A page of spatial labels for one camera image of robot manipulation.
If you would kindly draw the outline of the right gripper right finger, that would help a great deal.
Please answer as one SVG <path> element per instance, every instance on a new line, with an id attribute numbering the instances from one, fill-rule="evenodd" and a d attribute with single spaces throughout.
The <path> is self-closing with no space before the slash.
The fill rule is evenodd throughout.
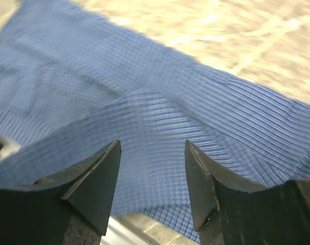
<path id="1" fill-rule="evenodd" d="M 201 244 L 310 244 L 310 180 L 268 188 L 185 143 L 194 229 Z"/>

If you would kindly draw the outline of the blue checked long sleeve shirt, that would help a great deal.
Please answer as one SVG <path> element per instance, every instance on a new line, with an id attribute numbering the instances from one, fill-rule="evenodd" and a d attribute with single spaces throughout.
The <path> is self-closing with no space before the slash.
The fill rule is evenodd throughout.
<path id="1" fill-rule="evenodd" d="M 21 145 L 0 162 L 0 187 L 120 140 L 112 213 L 142 211 L 194 241 L 186 140 L 267 186 L 310 178 L 310 105 L 70 1 L 23 1 L 2 29 L 0 136 Z"/>

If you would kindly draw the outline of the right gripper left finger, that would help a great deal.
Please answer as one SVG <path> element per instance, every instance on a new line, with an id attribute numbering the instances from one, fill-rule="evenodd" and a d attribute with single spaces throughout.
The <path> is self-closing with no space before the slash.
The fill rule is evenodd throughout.
<path id="1" fill-rule="evenodd" d="M 116 140 L 33 184 L 0 188 L 0 244 L 99 244 L 121 152 Z"/>

